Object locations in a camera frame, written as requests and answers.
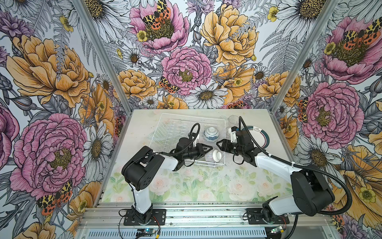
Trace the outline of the white wire dish rack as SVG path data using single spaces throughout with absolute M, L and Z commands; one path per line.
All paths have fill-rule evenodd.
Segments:
M 210 126 L 216 127 L 219 130 L 220 136 L 216 141 L 208 141 L 204 137 L 205 129 Z M 219 150 L 216 143 L 222 139 L 225 139 L 225 127 L 226 121 L 224 119 L 162 114 L 157 124 L 157 128 L 153 133 L 149 147 L 155 152 L 169 153 L 176 147 L 180 138 L 190 138 L 192 137 L 192 133 L 199 133 L 200 139 L 198 140 L 198 143 L 212 146 L 213 150 Z M 225 165 L 225 153 L 222 151 L 220 152 L 222 153 L 221 162 L 207 162 L 204 156 L 197 159 L 194 165 L 210 167 Z

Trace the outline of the aluminium corner post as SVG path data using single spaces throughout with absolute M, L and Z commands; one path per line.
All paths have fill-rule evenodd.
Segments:
M 108 57 L 107 51 L 104 48 L 102 39 L 100 35 L 97 33 L 96 27 L 93 23 L 93 20 L 91 18 L 91 15 L 88 11 L 88 8 L 84 1 L 74 1 L 74 7 L 76 11 L 79 14 L 79 18 L 81 22 L 83 23 L 87 34 L 89 35 L 89 39 L 93 43 L 95 50 L 105 68 L 105 71 L 107 72 L 109 78 L 111 79 L 111 82 L 116 90 L 116 93 L 121 101 L 121 104 L 123 108 L 125 109 L 125 112 L 128 117 L 132 115 L 133 109 L 125 95 L 125 92 L 121 86 L 121 83 L 119 82 L 119 79 L 117 77 L 117 73 L 114 70 L 114 67 Z
M 313 26 L 311 33 L 307 35 L 306 41 L 302 46 L 301 51 L 298 53 L 295 63 L 293 64 L 291 70 L 288 73 L 288 76 L 282 85 L 279 93 L 277 94 L 272 106 L 270 107 L 270 113 L 275 114 L 276 109 L 279 107 L 280 103 L 284 100 L 289 88 L 292 86 L 301 65 L 308 57 L 311 49 L 314 47 L 315 41 L 320 36 L 323 29 L 327 26 L 329 18 L 334 13 L 336 6 L 339 1 L 330 0 L 326 1 L 323 6 L 322 12 L 319 14 L 316 24 Z

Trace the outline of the striped brown white bowl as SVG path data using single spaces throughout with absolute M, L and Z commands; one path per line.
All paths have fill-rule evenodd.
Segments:
M 205 155 L 205 159 L 207 162 L 219 163 L 222 160 L 222 153 L 219 150 L 214 149 Z

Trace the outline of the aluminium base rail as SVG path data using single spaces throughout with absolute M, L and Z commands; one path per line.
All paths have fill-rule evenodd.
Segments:
M 162 210 L 160 224 L 126 226 L 130 203 L 100 203 L 83 216 L 78 239 L 134 239 L 140 229 L 160 230 L 161 239 L 283 239 L 291 229 L 293 239 L 340 238 L 328 216 L 288 215 L 274 224 L 247 215 L 248 209 L 258 210 L 250 203 L 160 203 L 153 210 Z

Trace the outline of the left aluminium corner post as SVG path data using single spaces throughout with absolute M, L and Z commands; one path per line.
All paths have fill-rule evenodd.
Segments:
M 74 7 L 76 11 L 79 14 L 79 18 L 81 22 L 83 23 L 87 34 L 89 35 L 89 39 L 93 43 L 95 50 L 105 68 L 105 71 L 107 72 L 109 78 L 111 79 L 111 82 L 116 90 L 116 93 L 121 101 L 121 104 L 123 108 L 125 109 L 125 112 L 128 117 L 132 115 L 133 109 L 125 95 L 125 92 L 121 86 L 121 83 L 119 82 L 119 79 L 117 77 L 117 73 L 114 70 L 114 67 L 108 57 L 107 51 L 104 48 L 102 39 L 100 35 L 97 33 L 96 27 L 93 23 L 93 20 L 91 18 L 91 15 L 88 11 L 88 8 L 84 1 L 74 1 Z

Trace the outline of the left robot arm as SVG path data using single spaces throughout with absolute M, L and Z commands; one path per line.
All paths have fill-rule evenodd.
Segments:
M 178 171 L 191 160 L 192 166 L 199 158 L 213 150 L 212 146 L 196 143 L 195 138 L 182 137 L 169 153 L 155 152 L 143 146 L 122 168 L 121 174 L 129 184 L 134 203 L 126 212 L 124 225 L 148 225 L 159 214 L 153 211 L 149 185 L 161 170 Z

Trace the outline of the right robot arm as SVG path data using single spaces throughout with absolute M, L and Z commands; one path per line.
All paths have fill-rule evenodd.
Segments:
M 301 169 L 292 163 L 274 159 L 271 154 L 265 154 L 256 147 L 245 130 L 236 130 L 232 137 L 236 139 L 222 139 L 216 145 L 220 150 L 241 156 L 244 162 L 267 170 L 291 184 L 290 196 L 274 197 L 263 203 L 260 214 L 263 221 L 271 223 L 285 214 L 314 216 L 334 201 L 332 190 L 317 168 Z

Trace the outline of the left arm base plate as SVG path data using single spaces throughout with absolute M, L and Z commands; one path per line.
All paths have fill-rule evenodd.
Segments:
M 124 214 L 124 226 L 164 226 L 166 221 L 166 209 L 149 209 L 141 214 L 134 208 L 128 209 Z

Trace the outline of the green circuit board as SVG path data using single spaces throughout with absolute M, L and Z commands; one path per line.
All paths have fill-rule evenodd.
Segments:
M 140 238 L 140 237 L 151 237 L 157 234 L 157 230 L 151 229 L 151 228 L 146 228 L 146 229 L 138 229 L 136 232 L 135 237 Z

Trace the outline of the right aluminium corner post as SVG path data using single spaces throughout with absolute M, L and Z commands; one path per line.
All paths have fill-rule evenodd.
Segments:
M 276 109 L 279 107 L 280 103 L 284 100 L 289 88 L 292 86 L 301 65 L 308 57 L 311 49 L 314 47 L 315 41 L 320 36 L 323 29 L 327 26 L 329 18 L 334 13 L 336 6 L 339 1 L 330 0 L 326 1 L 323 6 L 322 12 L 319 14 L 316 24 L 313 26 L 311 33 L 307 35 L 306 41 L 302 46 L 301 51 L 298 53 L 295 63 L 293 64 L 291 70 L 288 73 L 288 76 L 282 85 L 279 93 L 277 94 L 272 106 L 270 107 L 270 113 L 275 114 Z

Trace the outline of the white blue floral bowl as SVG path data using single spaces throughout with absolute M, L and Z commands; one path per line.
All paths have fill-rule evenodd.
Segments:
M 208 141 L 216 141 L 220 136 L 219 130 L 216 127 L 207 127 L 204 131 L 204 137 Z

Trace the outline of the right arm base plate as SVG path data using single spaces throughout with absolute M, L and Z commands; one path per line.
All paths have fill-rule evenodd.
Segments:
M 242 219 L 248 221 L 250 225 L 287 225 L 290 223 L 286 214 L 276 216 L 271 212 L 264 212 L 261 208 L 247 208 Z

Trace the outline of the clear glass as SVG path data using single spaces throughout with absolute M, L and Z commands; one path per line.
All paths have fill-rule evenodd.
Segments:
M 228 121 L 232 124 L 232 125 L 238 125 L 239 124 L 239 117 L 236 116 L 236 115 L 231 115 L 228 117 Z
M 229 127 L 227 127 L 226 130 L 225 130 L 226 138 L 229 139 L 229 140 L 231 140 L 231 133 L 232 133 L 232 127 L 229 126 Z

